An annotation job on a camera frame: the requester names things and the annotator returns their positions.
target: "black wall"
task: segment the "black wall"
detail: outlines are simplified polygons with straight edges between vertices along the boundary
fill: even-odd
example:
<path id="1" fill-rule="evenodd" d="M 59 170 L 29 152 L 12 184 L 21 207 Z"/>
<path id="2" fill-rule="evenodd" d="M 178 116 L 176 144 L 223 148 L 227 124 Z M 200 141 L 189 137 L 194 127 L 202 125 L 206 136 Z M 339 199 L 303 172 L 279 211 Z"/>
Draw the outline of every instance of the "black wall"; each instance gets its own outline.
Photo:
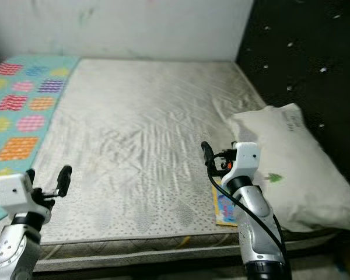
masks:
<path id="1" fill-rule="evenodd" d="M 350 182 L 350 0 L 255 0 L 236 62 L 267 104 L 300 106 Z"/>

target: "mattress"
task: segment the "mattress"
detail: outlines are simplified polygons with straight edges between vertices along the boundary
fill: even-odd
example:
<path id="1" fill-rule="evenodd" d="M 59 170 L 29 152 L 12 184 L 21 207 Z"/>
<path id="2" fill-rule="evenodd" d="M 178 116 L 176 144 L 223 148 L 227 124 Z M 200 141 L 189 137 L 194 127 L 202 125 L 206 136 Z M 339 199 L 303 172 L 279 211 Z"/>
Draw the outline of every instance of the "mattress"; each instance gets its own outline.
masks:
<path id="1" fill-rule="evenodd" d="M 44 190 L 73 167 L 35 270 L 238 254 L 236 228 L 215 225 L 200 143 L 228 148 L 225 120 L 264 106 L 232 63 L 82 59 L 33 165 Z M 287 233 L 288 249 L 334 235 Z"/>

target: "wrinkled mattress cover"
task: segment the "wrinkled mattress cover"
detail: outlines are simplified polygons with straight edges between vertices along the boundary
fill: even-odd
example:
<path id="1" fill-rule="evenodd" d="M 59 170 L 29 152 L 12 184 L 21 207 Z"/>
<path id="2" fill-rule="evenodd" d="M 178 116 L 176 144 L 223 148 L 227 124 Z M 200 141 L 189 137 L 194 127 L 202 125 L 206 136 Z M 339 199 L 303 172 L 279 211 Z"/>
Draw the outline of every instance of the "wrinkled mattress cover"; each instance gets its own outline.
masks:
<path id="1" fill-rule="evenodd" d="M 229 62 L 82 59 L 33 165 L 44 190 L 73 167 L 42 243 L 234 232 L 214 223 L 200 143 L 228 148 L 224 119 L 262 107 Z"/>

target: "floor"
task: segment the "floor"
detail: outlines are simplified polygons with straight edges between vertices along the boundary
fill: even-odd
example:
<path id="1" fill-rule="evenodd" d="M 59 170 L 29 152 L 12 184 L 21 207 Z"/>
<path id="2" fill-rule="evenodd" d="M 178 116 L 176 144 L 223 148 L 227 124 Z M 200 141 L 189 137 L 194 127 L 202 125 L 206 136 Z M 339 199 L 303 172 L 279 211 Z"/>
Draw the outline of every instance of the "floor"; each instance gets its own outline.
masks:
<path id="1" fill-rule="evenodd" d="M 334 264 L 333 255 L 318 255 L 304 258 L 297 258 L 292 260 L 292 275 L 293 280 L 350 280 L 350 277 L 340 272 L 340 270 Z M 244 269 L 242 266 L 226 266 L 226 267 L 216 267 L 216 268 L 204 268 L 182 271 L 182 267 L 177 267 L 175 269 L 171 268 L 171 273 L 166 273 L 161 269 L 153 269 L 151 271 L 143 271 L 142 269 L 137 271 L 135 268 L 130 270 L 127 269 L 126 272 L 120 272 L 120 275 L 115 277 L 107 277 L 106 273 L 101 274 L 99 278 L 99 272 L 95 272 L 92 278 L 85 278 L 85 273 L 80 275 L 80 277 L 75 276 L 73 279 L 82 280 L 245 280 Z M 48 277 L 35 277 L 34 280 L 65 280 L 69 279 L 68 276 L 53 275 Z"/>

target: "pillow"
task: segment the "pillow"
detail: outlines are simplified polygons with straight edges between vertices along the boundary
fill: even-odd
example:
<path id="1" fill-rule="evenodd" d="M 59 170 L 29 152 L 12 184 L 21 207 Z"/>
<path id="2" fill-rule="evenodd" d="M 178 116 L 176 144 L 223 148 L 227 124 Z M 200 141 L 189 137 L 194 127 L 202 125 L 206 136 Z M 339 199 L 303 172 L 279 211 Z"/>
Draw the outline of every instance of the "pillow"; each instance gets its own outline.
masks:
<path id="1" fill-rule="evenodd" d="M 283 228 L 350 230 L 350 185 L 306 129 L 297 105 L 234 114 L 227 123 L 237 141 L 259 145 L 253 183 Z"/>

